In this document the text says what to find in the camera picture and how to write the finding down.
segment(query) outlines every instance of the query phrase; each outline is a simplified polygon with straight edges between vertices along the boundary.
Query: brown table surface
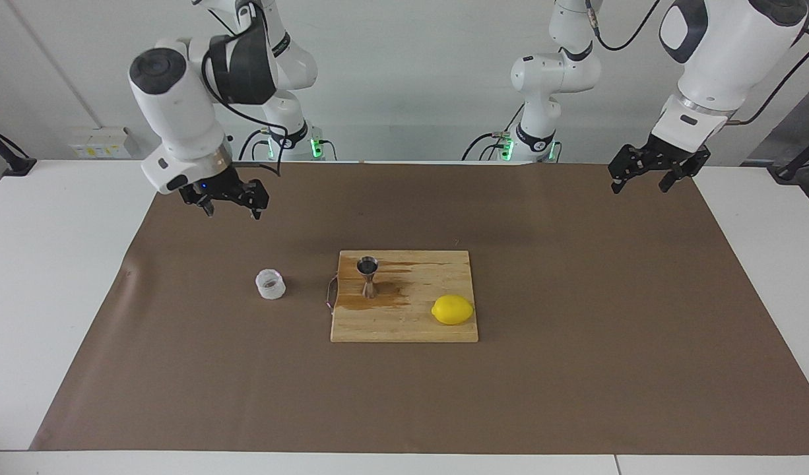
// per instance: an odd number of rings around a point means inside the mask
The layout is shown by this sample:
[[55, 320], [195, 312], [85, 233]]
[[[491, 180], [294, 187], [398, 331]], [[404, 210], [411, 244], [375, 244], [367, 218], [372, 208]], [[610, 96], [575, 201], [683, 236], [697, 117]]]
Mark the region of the brown table surface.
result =
[[[691, 181], [242, 175], [260, 222], [155, 199], [34, 450], [809, 454], [809, 384]], [[329, 342], [341, 249], [470, 251], [480, 342]], [[257, 295], [264, 268], [286, 297]]]

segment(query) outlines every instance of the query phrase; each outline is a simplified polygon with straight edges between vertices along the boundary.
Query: metal jigger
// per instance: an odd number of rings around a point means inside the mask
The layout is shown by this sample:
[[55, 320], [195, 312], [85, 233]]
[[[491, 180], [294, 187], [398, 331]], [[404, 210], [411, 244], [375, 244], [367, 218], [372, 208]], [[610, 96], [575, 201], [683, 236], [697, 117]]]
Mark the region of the metal jigger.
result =
[[368, 256], [361, 258], [357, 263], [357, 271], [366, 281], [363, 284], [363, 296], [365, 298], [377, 297], [378, 291], [375, 289], [375, 284], [372, 282], [372, 280], [375, 278], [375, 273], [378, 272], [378, 259]]

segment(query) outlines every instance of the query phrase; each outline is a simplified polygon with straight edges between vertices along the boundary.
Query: white wall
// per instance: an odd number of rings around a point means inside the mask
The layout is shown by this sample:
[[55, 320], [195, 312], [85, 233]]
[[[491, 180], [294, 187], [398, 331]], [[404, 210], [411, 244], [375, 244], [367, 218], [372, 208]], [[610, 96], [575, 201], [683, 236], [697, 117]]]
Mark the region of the white wall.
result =
[[[605, 3], [606, 39], [629, 36], [650, 3]], [[544, 0], [280, 0], [291, 35], [320, 66], [317, 85], [298, 96], [341, 160], [456, 160], [478, 133], [501, 129], [521, 103], [509, 81], [515, 58], [556, 51], [547, 33], [552, 7]], [[681, 75], [656, 38], [663, 11], [628, 50], [599, 48], [597, 89], [560, 97], [567, 162], [609, 162], [622, 144], [645, 141]], [[128, 89], [130, 62], [161, 36], [210, 36], [220, 28], [187, 0], [0, 0], [0, 130], [39, 157], [67, 158], [66, 128], [94, 125], [87, 108], [102, 125], [130, 127], [155, 145]], [[788, 54], [742, 115], [807, 47]], [[712, 140], [713, 164], [748, 157], [808, 91], [809, 64], [757, 123]], [[234, 135], [254, 129], [220, 116]]]

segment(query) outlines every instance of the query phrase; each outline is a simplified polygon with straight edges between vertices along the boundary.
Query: lemon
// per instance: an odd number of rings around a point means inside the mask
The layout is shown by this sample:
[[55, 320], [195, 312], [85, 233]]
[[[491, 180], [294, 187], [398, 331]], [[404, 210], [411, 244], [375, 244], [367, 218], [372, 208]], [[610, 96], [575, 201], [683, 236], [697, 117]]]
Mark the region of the lemon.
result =
[[474, 307], [460, 295], [443, 295], [434, 303], [431, 315], [441, 324], [460, 325], [474, 315]]

